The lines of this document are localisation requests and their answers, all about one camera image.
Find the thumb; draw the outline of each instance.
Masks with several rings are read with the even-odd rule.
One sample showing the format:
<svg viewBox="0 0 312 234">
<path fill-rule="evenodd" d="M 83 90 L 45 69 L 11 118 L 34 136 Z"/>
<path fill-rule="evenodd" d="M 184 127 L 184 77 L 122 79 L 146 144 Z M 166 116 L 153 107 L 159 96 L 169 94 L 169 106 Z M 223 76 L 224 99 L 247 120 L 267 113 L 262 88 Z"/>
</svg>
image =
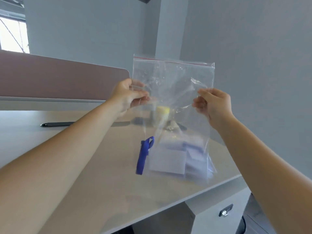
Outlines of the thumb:
<svg viewBox="0 0 312 234">
<path fill-rule="evenodd" d="M 148 96 L 149 93 L 147 91 L 132 91 L 133 99 L 142 98 L 144 96 Z"/>
<path fill-rule="evenodd" d="M 211 93 L 209 93 L 207 90 L 205 89 L 200 89 L 198 90 L 198 93 L 200 96 L 202 96 L 207 102 L 211 102 L 213 100 L 215 100 L 217 97 L 212 95 Z"/>
</svg>

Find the blue strap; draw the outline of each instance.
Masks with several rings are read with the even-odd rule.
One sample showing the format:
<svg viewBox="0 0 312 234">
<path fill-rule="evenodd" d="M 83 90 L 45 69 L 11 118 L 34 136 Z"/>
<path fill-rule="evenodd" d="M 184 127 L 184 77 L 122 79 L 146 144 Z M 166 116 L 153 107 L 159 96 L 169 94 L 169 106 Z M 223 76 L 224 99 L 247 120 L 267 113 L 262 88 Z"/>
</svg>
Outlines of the blue strap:
<svg viewBox="0 0 312 234">
<path fill-rule="evenodd" d="M 141 141 L 141 149 L 140 154 L 138 156 L 137 169 L 135 172 L 136 174 L 142 175 L 146 156 L 149 154 L 149 149 L 153 146 L 153 144 L 154 144 L 154 136 L 149 137 L 147 140 Z"/>
</svg>

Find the desk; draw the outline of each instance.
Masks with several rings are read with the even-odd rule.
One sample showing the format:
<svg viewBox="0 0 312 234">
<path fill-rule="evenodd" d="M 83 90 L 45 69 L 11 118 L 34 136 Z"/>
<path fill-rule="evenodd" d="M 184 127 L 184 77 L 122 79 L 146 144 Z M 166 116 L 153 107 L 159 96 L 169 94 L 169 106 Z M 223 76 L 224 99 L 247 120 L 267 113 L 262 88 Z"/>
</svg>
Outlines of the desk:
<svg viewBox="0 0 312 234">
<path fill-rule="evenodd" d="M 86 113 L 0 111 L 0 166 L 64 129 L 42 128 L 41 123 L 75 121 Z M 129 114 L 120 119 L 126 120 Z M 142 138 L 139 126 L 111 127 L 39 233 L 112 233 L 241 176 L 226 147 L 213 140 L 209 154 L 217 173 L 204 187 L 168 177 L 136 175 Z"/>
</svg>

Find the white cabinet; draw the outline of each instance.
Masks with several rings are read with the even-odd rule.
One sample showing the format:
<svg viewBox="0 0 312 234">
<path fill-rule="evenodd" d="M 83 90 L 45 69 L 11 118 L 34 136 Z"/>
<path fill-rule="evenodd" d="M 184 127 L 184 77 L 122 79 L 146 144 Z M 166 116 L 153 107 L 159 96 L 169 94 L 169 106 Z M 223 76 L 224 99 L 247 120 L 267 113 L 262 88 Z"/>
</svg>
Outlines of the white cabinet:
<svg viewBox="0 0 312 234">
<path fill-rule="evenodd" d="M 135 234 L 235 234 L 250 195 L 242 177 L 133 224 Z M 233 205 L 226 217 L 220 212 Z"/>
</svg>

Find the transparent plastic bag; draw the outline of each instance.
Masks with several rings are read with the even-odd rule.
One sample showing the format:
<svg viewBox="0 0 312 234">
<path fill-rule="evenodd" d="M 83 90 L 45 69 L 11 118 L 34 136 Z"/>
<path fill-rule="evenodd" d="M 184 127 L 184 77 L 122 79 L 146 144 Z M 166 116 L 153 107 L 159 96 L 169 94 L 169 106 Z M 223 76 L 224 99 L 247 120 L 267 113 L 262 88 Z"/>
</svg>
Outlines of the transparent plastic bag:
<svg viewBox="0 0 312 234">
<path fill-rule="evenodd" d="M 153 136 L 152 143 L 141 142 L 137 174 L 200 182 L 212 177 L 216 170 L 208 155 L 209 123 L 192 102 L 198 89 L 213 87 L 214 70 L 214 63 L 134 57 L 133 79 L 145 86 L 133 89 L 146 90 L 151 98 L 136 108 L 134 122 L 142 126 L 144 139 Z"/>
</svg>

